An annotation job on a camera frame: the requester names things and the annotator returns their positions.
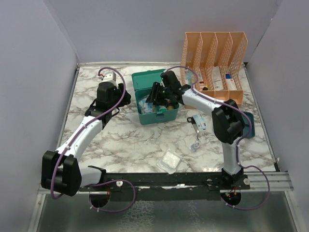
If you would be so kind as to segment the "dark teal divided tray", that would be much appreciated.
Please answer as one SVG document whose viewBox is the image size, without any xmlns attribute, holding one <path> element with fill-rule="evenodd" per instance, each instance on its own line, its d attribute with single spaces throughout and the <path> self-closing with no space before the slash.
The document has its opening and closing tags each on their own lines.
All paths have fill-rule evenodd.
<svg viewBox="0 0 309 232">
<path fill-rule="evenodd" d="M 244 114 L 249 118 L 251 125 L 252 125 L 252 129 L 251 129 L 251 133 L 247 134 L 250 130 L 250 125 L 248 123 L 248 120 L 246 119 L 246 117 L 242 116 L 243 121 L 244 121 L 244 129 L 243 129 L 243 135 L 246 135 L 247 139 L 251 139 L 255 136 L 255 125 L 254 125 L 254 116 L 252 113 L 250 112 L 244 112 Z"/>
</svg>

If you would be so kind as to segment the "red white medicine box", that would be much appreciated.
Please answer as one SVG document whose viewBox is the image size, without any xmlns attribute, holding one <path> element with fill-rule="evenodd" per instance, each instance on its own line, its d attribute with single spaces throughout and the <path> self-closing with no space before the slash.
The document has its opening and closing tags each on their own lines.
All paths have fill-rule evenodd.
<svg viewBox="0 0 309 232">
<path fill-rule="evenodd" d="M 204 82 L 201 71 L 198 70 L 197 74 L 198 74 L 200 90 L 203 90 L 203 91 L 209 90 L 209 86 Z"/>
</svg>

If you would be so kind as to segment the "amber bottle orange label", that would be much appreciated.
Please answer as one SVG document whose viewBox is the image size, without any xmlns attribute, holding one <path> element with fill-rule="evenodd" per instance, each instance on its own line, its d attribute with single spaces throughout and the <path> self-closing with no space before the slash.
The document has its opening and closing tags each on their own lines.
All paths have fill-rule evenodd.
<svg viewBox="0 0 309 232">
<path fill-rule="evenodd" d="M 174 105 L 172 103 L 169 103 L 167 106 L 167 110 L 173 110 L 175 109 Z"/>
</svg>

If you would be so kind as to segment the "tape roll in bag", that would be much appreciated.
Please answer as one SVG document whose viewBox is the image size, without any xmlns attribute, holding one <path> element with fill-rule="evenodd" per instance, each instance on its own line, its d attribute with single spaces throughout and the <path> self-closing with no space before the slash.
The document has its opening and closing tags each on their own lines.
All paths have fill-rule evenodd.
<svg viewBox="0 0 309 232">
<path fill-rule="evenodd" d="M 193 152 L 197 152 L 197 150 L 200 147 L 200 142 L 198 140 L 196 140 L 191 146 L 190 146 L 190 150 Z"/>
</svg>

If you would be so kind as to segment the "light blue mask packet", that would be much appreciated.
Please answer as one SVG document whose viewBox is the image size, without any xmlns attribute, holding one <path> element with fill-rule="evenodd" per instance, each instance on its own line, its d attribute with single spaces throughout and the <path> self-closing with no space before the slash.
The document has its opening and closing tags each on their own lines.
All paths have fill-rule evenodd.
<svg viewBox="0 0 309 232">
<path fill-rule="evenodd" d="M 202 114 L 197 114 L 192 116 L 196 121 L 200 132 L 207 130 L 207 122 Z"/>
</svg>

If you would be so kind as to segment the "zip bag of blue packets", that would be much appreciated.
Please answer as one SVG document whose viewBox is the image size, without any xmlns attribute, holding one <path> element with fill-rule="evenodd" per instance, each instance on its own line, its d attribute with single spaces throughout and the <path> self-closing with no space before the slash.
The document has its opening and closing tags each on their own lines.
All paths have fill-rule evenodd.
<svg viewBox="0 0 309 232">
<path fill-rule="evenodd" d="M 157 111 L 157 108 L 155 105 L 153 105 L 151 102 L 146 102 L 147 98 L 143 98 L 138 102 L 138 107 L 141 114 L 149 114 L 154 113 Z"/>
</svg>

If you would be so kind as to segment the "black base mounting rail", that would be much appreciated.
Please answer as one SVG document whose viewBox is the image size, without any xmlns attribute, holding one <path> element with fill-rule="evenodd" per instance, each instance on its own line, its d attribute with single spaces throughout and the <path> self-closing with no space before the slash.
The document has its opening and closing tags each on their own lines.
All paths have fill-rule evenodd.
<svg viewBox="0 0 309 232">
<path fill-rule="evenodd" d="M 228 177 L 223 172 L 193 173 L 105 173 L 104 185 L 81 187 L 96 200 L 105 195 L 112 202 L 135 201 L 218 201 L 222 192 L 249 190 L 248 176 L 241 172 Z"/>
</svg>

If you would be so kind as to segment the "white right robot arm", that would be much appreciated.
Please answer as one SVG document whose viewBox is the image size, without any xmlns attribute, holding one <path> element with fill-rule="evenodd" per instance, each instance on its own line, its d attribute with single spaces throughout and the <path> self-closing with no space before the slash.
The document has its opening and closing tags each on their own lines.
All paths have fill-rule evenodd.
<svg viewBox="0 0 309 232">
<path fill-rule="evenodd" d="M 160 78 L 160 83 L 153 83 L 146 101 L 165 107 L 176 103 L 189 105 L 212 118 L 213 132 L 223 147 L 222 184 L 233 189 L 245 177 L 239 158 L 239 143 L 252 132 L 250 118 L 232 99 L 215 99 L 197 91 L 193 85 L 182 86 L 171 70 L 161 73 Z"/>
</svg>

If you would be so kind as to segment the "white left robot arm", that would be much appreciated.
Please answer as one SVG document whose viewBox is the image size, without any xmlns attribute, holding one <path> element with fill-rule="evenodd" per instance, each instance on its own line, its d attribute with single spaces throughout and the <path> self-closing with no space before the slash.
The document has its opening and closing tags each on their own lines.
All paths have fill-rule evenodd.
<svg viewBox="0 0 309 232">
<path fill-rule="evenodd" d="M 74 196 L 79 188 L 93 187 L 100 191 L 106 187 L 105 170 L 88 166 L 80 168 L 79 161 L 86 148 L 112 118 L 115 108 L 130 104 L 131 95 L 125 84 L 101 82 L 97 97 L 86 110 L 81 124 L 72 136 L 56 151 L 46 151 L 42 157 L 41 186 L 52 193 Z"/>
</svg>

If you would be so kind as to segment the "blue white medicine box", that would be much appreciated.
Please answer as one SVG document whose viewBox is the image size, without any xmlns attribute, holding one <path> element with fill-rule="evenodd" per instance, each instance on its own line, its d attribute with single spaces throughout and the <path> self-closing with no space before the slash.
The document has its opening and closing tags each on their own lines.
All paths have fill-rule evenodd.
<svg viewBox="0 0 309 232">
<path fill-rule="evenodd" d="M 227 68 L 225 72 L 225 79 L 226 79 L 227 87 L 229 90 L 237 90 L 236 83 L 234 79 L 232 78 L 229 68 Z"/>
</svg>

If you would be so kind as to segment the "white bottle green label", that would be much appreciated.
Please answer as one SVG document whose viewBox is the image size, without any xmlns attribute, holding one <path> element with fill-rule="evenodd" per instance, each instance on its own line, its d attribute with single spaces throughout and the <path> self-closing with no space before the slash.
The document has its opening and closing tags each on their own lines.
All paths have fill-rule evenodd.
<svg viewBox="0 0 309 232">
<path fill-rule="evenodd" d="M 158 113 L 158 114 L 162 114 L 162 113 L 164 113 L 165 111 L 167 111 L 167 108 L 164 107 L 164 106 L 160 106 L 157 113 Z"/>
</svg>

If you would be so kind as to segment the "white gauze pad packet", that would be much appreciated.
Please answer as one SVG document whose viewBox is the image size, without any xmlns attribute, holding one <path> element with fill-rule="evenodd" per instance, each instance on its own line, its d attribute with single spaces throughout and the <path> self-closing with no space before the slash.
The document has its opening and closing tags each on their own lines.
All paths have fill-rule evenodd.
<svg viewBox="0 0 309 232">
<path fill-rule="evenodd" d="M 159 169 L 168 174 L 174 174 L 177 171 L 182 159 L 183 156 L 178 155 L 170 149 L 167 149 L 157 163 L 157 166 Z"/>
</svg>

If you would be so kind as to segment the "orange plastic file organizer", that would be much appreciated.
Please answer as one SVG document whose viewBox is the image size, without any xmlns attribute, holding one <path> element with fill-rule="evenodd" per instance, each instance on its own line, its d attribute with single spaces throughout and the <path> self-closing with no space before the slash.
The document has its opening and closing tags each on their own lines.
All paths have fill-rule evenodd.
<svg viewBox="0 0 309 232">
<path fill-rule="evenodd" d="M 186 32 L 181 60 L 181 80 L 220 100 L 243 103 L 244 90 L 239 72 L 248 40 L 244 32 Z"/>
</svg>

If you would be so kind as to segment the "blue toothbrush package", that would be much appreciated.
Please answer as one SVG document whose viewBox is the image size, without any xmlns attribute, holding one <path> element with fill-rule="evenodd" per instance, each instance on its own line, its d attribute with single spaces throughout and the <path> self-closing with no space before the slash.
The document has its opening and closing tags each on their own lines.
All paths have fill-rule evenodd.
<svg viewBox="0 0 309 232">
<path fill-rule="evenodd" d="M 190 70 L 185 70 L 185 80 L 188 85 L 192 85 L 197 80 L 197 73 Z"/>
</svg>

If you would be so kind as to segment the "black handled scissors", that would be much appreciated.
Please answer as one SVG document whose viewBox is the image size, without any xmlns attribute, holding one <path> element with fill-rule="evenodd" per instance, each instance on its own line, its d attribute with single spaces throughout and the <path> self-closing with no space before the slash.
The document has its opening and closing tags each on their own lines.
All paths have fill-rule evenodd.
<svg viewBox="0 0 309 232">
<path fill-rule="evenodd" d="M 196 138 L 196 140 L 199 141 L 199 133 L 200 133 L 200 130 L 199 130 L 199 128 L 198 128 L 198 125 L 197 125 L 196 121 L 194 120 L 193 117 L 188 117 L 188 118 L 187 118 L 187 122 L 192 124 L 192 126 L 193 126 L 193 128 L 194 128 L 194 130 L 195 130 L 195 138 Z"/>
</svg>

